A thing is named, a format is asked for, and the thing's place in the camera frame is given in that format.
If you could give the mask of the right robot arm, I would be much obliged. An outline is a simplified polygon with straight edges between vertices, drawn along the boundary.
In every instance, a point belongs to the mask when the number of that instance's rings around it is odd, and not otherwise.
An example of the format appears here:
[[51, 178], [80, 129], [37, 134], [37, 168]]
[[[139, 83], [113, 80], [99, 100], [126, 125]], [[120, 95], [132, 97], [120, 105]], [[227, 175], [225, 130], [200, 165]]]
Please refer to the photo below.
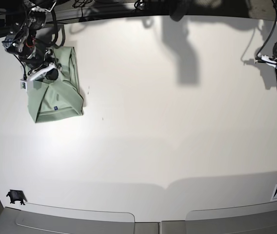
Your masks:
[[[57, 0], [23, 0], [21, 6], [24, 13], [16, 19], [2, 41], [6, 52], [21, 64], [23, 81], [32, 75], [37, 75], [37, 79], [58, 79], [60, 66], [52, 49], [59, 36], [54, 10], [56, 5]], [[54, 39], [44, 42], [37, 38], [37, 31], [45, 26], [48, 13], [52, 15]]]

